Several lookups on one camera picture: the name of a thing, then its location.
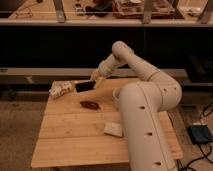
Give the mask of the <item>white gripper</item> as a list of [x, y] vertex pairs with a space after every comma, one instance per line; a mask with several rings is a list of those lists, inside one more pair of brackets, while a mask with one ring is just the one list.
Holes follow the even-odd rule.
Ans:
[[105, 81], [105, 78], [109, 77], [113, 73], [113, 71], [114, 66], [111, 63], [108, 63], [106, 60], [103, 60], [99, 64], [98, 70], [94, 70], [90, 76], [90, 80], [96, 80], [94, 88], [100, 87], [101, 84]]

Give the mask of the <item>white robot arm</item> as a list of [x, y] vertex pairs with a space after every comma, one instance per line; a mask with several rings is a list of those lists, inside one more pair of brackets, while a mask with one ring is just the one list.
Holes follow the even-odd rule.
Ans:
[[112, 45], [112, 53], [92, 72], [90, 80], [100, 86], [123, 65], [128, 65], [139, 78], [116, 91], [131, 171], [178, 171], [159, 113], [179, 104], [182, 98], [180, 84], [137, 56], [122, 41]]

